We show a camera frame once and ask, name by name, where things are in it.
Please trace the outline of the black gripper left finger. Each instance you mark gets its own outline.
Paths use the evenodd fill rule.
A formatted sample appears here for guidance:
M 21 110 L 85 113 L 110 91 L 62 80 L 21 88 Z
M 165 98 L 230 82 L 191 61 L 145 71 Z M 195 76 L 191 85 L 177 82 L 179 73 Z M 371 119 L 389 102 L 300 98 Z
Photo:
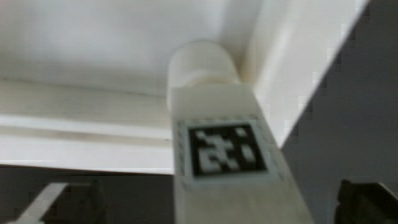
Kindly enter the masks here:
M 10 224 L 106 224 L 99 182 L 51 182 Z

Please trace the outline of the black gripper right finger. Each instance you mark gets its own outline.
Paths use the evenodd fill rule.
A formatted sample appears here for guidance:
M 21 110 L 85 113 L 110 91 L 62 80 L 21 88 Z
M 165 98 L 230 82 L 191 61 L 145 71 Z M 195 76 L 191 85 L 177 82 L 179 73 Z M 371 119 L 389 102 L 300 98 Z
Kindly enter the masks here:
M 341 181 L 333 224 L 398 224 L 398 183 Z

